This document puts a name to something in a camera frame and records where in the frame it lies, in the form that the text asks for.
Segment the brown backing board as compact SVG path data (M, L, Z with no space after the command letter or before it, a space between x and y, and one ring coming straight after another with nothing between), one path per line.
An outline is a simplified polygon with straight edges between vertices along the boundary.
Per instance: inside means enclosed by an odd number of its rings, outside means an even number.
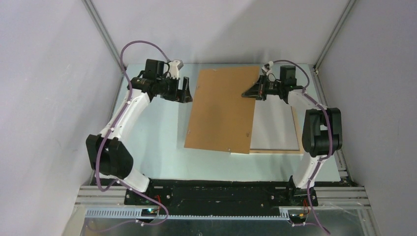
M255 99L242 94L257 82L259 72L257 65L200 71L185 148L250 152Z

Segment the black and white photo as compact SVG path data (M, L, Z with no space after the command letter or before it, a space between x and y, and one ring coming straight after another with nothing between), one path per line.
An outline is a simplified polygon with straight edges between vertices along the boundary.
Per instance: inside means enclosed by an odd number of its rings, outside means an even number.
M250 151L300 151L293 109L278 96L255 102Z

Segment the white wooden picture frame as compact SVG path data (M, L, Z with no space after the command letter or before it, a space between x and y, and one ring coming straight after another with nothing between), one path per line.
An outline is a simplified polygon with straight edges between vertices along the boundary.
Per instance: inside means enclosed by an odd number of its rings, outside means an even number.
M237 155L303 154L296 111L282 102L241 99L220 114L221 150Z

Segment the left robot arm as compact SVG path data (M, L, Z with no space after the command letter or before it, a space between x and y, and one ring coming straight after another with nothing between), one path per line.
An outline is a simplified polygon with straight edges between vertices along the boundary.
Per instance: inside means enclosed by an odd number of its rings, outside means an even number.
M99 134L90 134L86 139L96 180L105 176L127 185L137 191L136 198L144 205L153 203L155 191L148 187L150 179L134 167L134 158L124 142L141 113L155 97L177 103L193 101L189 78L179 75L182 67L183 62L179 59L169 62L148 59L144 70L128 80L126 96L114 116Z

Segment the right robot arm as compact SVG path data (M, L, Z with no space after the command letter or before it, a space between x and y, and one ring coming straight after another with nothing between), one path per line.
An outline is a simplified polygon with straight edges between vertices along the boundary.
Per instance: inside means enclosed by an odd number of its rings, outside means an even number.
M342 147L341 111L318 102L308 94L307 85L298 84L296 70L301 69L299 65L288 62L280 66L279 78L271 80L273 65L271 61L262 67L258 80L242 93L242 97L265 101L274 95L285 104L303 110L301 144L304 154L288 181L286 192L288 203L298 206L312 193L323 164Z

